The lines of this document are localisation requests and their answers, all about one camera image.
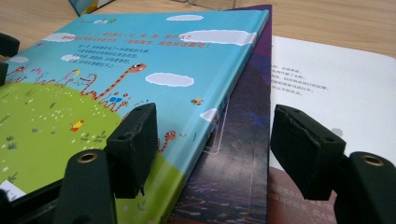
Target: cartoon animal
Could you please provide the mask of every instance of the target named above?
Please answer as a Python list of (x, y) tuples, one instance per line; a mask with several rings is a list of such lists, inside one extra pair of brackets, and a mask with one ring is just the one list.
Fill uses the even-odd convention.
[(136, 63), (132, 65), (130, 68), (128, 68), (122, 75), (105, 91), (97, 95), (96, 91), (89, 91), (85, 92), (97, 79), (96, 74), (90, 74), (90, 76), (93, 76), (91, 82), (80, 92), (80, 95), (92, 95), (93, 100), (99, 100), (102, 97), (104, 97), (106, 94), (108, 94), (111, 90), (113, 90), (117, 85), (120, 84), (120, 82), (130, 73), (138, 73), (142, 70), (144, 70), (147, 66), (144, 63)]
[[(14, 73), (23, 73), (24, 70), (26, 70), (26, 68), (27, 68), (27, 65), (20, 66), (20, 67), (18, 67), (17, 69), (15, 69), (14, 71), (8, 73), (7, 76), (9, 76), (9, 75), (11, 75), (11, 74), (14, 74)], [(23, 81), (23, 80), (26, 79), (26, 78), (27, 78), (27, 77), (17, 77), (17, 78), (15, 78), (15, 79), (10, 79), (10, 80), (8, 80), (6, 83), (21, 82), (21, 81)]]
[(76, 121), (73, 124), (72, 128), (70, 129), (70, 131), (72, 131), (72, 132), (78, 131), (78, 129), (82, 126), (83, 123), (84, 123), (83, 119)]
[(192, 102), (193, 105), (201, 105), (203, 101), (204, 101), (204, 100), (201, 99), (201, 97), (196, 97), (195, 99), (192, 99), (192, 100), (191, 100), (191, 102)]
[(26, 68), (27, 68), (27, 65), (20, 66), (17, 69), (15, 69), (14, 71), (8, 73), (7, 76), (14, 74), (14, 73), (22, 73), (22, 72), (24, 72), (24, 70), (26, 70)]
[(64, 76), (61, 80), (57, 81), (54, 85), (55, 86), (59, 86), (61, 88), (65, 87), (69, 82), (72, 82), (74, 79), (70, 78), (69, 76), (74, 73), (74, 77), (77, 77), (79, 75), (79, 70), (78, 69), (73, 69), (71, 72), (67, 73), (66, 76)]
[(167, 132), (166, 135), (165, 135), (165, 143), (163, 143), (163, 148), (161, 148), (161, 149), (160, 149), (161, 140), (160, 140), (160, 138), (158, 138), (158, 150), (157, 150), (157, 152), (158, 153), (164, 152), (166, 150), (166, 148), (168, 147), (169, 141), (173, 141), (173, 140), (175, 140), (175, 138), (176, 138), (176, 132), (175, 131)]

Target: book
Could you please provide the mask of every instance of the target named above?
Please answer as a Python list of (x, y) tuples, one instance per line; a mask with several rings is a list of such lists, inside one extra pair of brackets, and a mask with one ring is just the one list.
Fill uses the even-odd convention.
[(165, 222), (267, 19), (267, 10), (86, 14), (45, 37), (7, 61), (0, 179), (25, 193), (57, 181), (72, 155), (103, 148), (129, 111), (155, 103), (146, 195), (116, 206), (119, 223)]
[(267, 223), (272, 6), (168, 223)]
[[(276, 104), (304, 111), (346, 141), (346, 155), (366, 151), (396, 164), (396, 60), (319, 43), (273, 37), (271, 120)], [(336, 223), (329, 201), (304, 200), (270, 155), (269, 220)]]
[(114, 0), (69, 0), (70, 5), (81, 16), (94, 12), (99, 7), (109, 4)]

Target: wooden desk surface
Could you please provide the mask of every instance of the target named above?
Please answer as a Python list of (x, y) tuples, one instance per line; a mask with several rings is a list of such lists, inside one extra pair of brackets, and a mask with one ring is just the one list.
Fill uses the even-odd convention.
[[(394, 0), (239, 0), (238, 7), (271, 4), (273, 34), (363, 49), (396, 58)], [(170, 0), (116, 0), (95, 13), (207, 10)], [(67, 0), (0, 0), (0, 32), (21, 50), (77, 17)]]

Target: cartoon giraffe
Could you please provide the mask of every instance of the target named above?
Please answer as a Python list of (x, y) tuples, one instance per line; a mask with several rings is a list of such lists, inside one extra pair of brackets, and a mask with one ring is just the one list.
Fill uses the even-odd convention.
[(136, 63), (132, 65), (130, 68), (128, 68), (122, 75), (109, 87), (107, 88), (104, 92), (102, 92), (100, 95), (97, 95), (96, 91), (89, 91), (85, 92), (92, 84), (93, 82), (97, 79), (96, 74), (90, 74), (90, 76), (93, 76), (93, 79), (91, 82), (79, 93), (80, 95), (92, 95), (93, 100), (99, 100), (100, 98), (104, 97), (106, 94), (108, 94), (111, 90), (113, 90), (120, 82), (130, 73), (138, 73), (145, 69), (147, 66), (144, 63)]
[(22, 72), (24, 72), (24, 70), (26, 70), (26, 68), (27, 68), (27, 65), (20, 66), (17, 69), (15, 69), (14, 71), (8, 73), (7, 76), (14, 74), (14, 73), (22, 73)]
[(73, 69), (71, 72), (67, 73), (66, 76), (64, 76), (61, 80), (57, 81), (54, 85), (55, 86), (59, 86), (61, 88), (65, 87), (69, 82), (72, 82), (74, 80), (73, 78), (69, 79), (69, 76), (72, 73), (74, 73), (75, 77), (76, 77), (76, 76), (79, 75), (79, 70), (78, 69)]
[(165, 143), (163, 143), (163, 148), (160, 149), (160, 138), (158, 138), (158, 153), (162, 153), (166, 150), (166, 147), (168, 147), (169, 141), (175, 140), (176, 138), (176, 132), (175, 131), (169, 131), (165, 135)]
[[(27, 65), (20, 66), (20, 67), (18, 67), (17, 69), (15, 69), (14, 71), (8, 73), (8, 74), (6, 75), (6, 77), (9, 76), (9, 75), (11, 75), (11, 74), (14, 74), (14, 73), (23, 73), (24, 70), (26, 70), (26, 68), (27, 68)], [(26, 76), (25, 76), (25, 77), (17, 77), (17, 78), (15, 78), (15, 79), (10, 79), (10, 80), (6, 81), (6, 83), (21, 82), (21, 81), (23, 81), (23, 80), (26, 79), (26, 78), (27, 78)]]

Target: black clamp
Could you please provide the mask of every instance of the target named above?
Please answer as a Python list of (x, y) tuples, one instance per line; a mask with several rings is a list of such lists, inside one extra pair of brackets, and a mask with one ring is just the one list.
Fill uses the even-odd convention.
[(367, 152), (348, 158), (345, 146), (303, 111), (276, 106), (271, 150), (305, 199), (328, 201), (334, 190), (339, 224), (396, 223), (395, 166)]
[[(0, 33), (0, 55), (5, 57), (12, 57), (18, 54), (20, 48), (20, 41), (16, 38)], [(6, 82), (6, 75), (8, 64), (0, 62), (0, 86)]]

